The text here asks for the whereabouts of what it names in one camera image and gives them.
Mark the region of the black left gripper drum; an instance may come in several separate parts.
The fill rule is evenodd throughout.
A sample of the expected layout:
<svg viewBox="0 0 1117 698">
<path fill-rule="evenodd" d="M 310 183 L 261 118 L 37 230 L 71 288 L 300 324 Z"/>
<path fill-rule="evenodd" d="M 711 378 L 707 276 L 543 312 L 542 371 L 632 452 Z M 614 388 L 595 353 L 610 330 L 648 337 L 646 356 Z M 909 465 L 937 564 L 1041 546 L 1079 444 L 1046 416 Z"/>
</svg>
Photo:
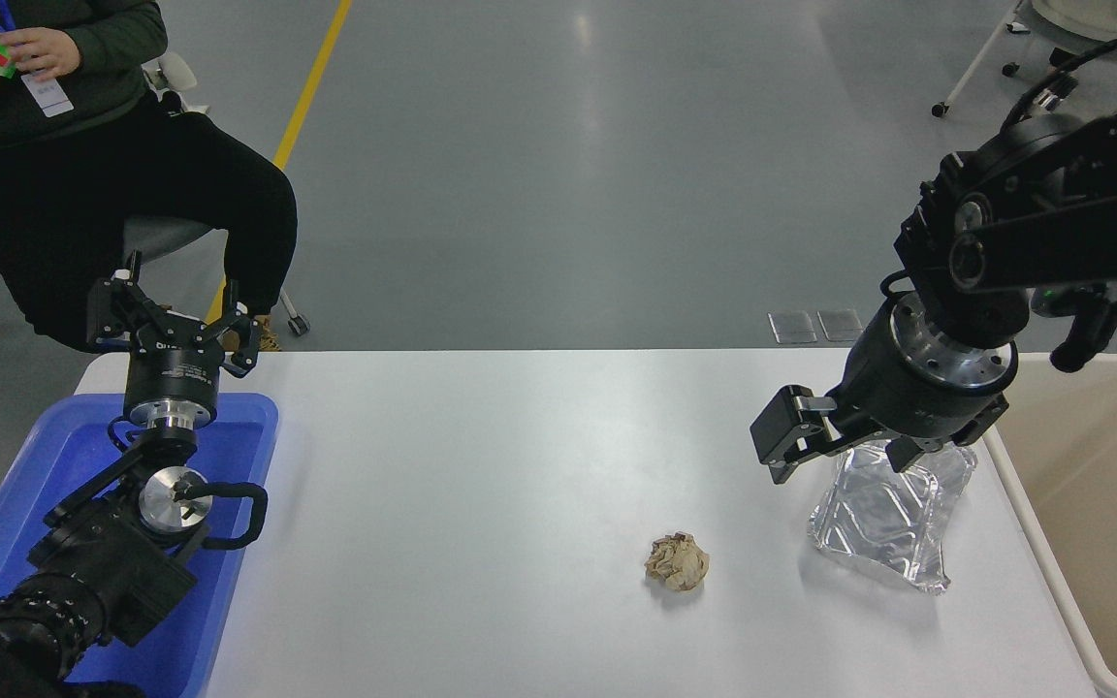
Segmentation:
<svg viewBox="0 0 1117 698">
<path fill-rule="evenodd" d="M 218 343 L 211 348 L 176 346 L 134 336 L 130 340 L 123 411 L 139 414 L 169 400 L 194 403 L 201 414 L 214 414 L 222 362 L 223 350 Z"/>
</svg>

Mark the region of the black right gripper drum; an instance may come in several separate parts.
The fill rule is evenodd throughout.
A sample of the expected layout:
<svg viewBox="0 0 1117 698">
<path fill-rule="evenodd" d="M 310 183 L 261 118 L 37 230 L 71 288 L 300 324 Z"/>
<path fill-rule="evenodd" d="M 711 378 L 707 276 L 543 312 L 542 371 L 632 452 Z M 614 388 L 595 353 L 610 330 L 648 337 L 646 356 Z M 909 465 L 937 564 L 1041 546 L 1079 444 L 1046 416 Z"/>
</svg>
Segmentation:
<svg viewBox="0 0 1117 698">
<path fill-rule="evenodd" d="M 922 303 L 884 303 L 850 348 L 832 396 L 849 415 L 914 441 L 970 446 L 1004 415 L 1010 346 L 944 334 Z"/>
</svg>

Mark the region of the seated person's left hand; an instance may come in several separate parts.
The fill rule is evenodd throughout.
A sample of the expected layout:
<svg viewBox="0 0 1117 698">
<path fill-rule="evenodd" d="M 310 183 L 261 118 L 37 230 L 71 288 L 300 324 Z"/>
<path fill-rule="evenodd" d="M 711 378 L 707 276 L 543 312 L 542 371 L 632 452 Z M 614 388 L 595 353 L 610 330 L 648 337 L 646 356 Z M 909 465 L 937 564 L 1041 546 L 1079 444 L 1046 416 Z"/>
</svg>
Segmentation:
<svg viewBox="0 0 1117 698">
<path fill-rule="evenodd" d="M 82 65 L 79 46 L 58 28 L 28 27 L 0 34 L 18 71 L 40 82 L 74 74 Z"/>
</svg>

